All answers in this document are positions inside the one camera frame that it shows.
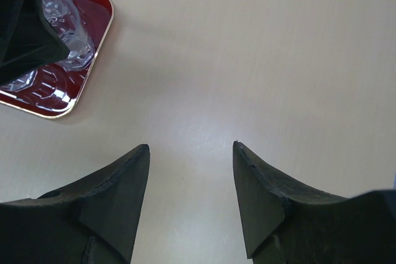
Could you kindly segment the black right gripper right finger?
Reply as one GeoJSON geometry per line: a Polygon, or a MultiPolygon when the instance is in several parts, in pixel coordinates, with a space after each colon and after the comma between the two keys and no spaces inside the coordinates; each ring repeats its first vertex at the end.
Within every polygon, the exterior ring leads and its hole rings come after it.
{"type": "Polygon", "coordinates": [[[233,144],[233,176],[254,263],[394,263],[395,191],[345,198],[313,188],[233,144]]]}

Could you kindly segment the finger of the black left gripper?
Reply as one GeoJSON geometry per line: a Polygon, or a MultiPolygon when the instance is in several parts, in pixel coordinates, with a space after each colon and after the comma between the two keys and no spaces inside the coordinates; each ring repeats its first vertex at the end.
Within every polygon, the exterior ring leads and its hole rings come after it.
{"type": "Polygon", "coordinates": [[[68,55],[44,16],[43,0],[1,0],[1,85],[68,55]]]}

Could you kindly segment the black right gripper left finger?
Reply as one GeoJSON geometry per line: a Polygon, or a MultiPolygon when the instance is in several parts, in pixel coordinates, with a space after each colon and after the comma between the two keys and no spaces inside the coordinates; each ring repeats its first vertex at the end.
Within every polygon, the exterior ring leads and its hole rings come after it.
{"type": "Polygon", "coordinates": [[[2,263],[129,263],[149,176],[150,149],[32,199],[1,204],[2,263]]]}

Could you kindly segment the clear faceted glass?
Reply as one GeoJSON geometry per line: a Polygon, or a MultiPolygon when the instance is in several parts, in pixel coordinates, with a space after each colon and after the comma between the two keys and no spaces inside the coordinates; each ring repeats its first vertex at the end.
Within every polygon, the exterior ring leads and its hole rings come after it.
{"type": "Polygon", "coordinates": [[[95,55],[93,41],[73,0],[42,0],[46,20],[67,46],[67,58],[58,62],[66,71],[86,69],[95,55]]]}
{"type": "Polygon", "coordinates": [[[11,83],[8,83],[7,85],[1,86],[1,90],[5,92],[19,92],[21,90],[24,90],[28,87],[31,87],[36,79],[38,71],[33,70],[18,79],[14,80],[11,83]]]}

